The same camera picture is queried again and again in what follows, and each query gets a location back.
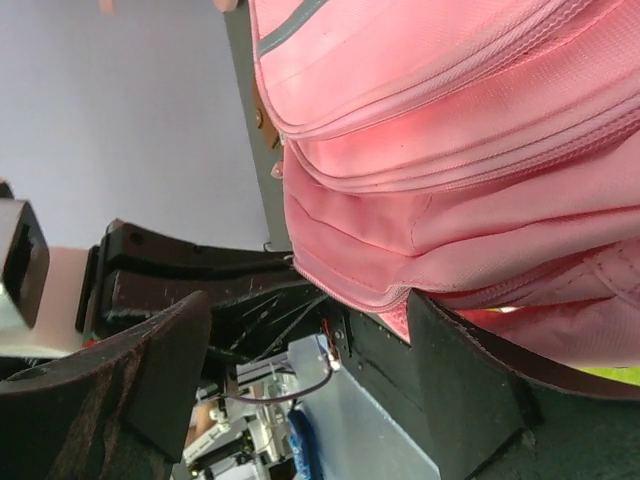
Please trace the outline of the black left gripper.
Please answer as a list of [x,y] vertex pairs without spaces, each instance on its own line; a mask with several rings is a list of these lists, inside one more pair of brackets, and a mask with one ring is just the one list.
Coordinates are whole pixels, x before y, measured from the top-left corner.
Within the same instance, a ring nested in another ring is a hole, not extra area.
[[89,251],[75,327],[104,339],[202,292],[210,357],[262,360],[321,332],[329,298],[289,252],[190,243],[115,221]]

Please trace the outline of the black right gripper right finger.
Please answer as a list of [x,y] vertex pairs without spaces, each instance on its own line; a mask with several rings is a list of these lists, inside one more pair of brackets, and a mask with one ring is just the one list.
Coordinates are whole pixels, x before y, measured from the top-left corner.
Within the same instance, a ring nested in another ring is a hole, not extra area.
[[408,301],[430,455],[444,479],[636,479],[639,389]]

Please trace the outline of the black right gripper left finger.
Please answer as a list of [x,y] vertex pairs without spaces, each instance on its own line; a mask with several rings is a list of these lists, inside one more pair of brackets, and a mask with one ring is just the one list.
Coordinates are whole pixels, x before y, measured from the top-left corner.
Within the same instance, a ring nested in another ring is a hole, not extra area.
[[193,293],[143,323],[1,383],[4,479],[167,479],[211,329]]

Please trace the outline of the pink student backpack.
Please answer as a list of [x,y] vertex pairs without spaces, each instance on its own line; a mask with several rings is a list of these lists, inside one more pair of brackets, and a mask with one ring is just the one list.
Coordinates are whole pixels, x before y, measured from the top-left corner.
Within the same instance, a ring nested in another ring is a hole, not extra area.
[[635,1],[252,1],[295,268],[421,291],[572,367],[639,363]]

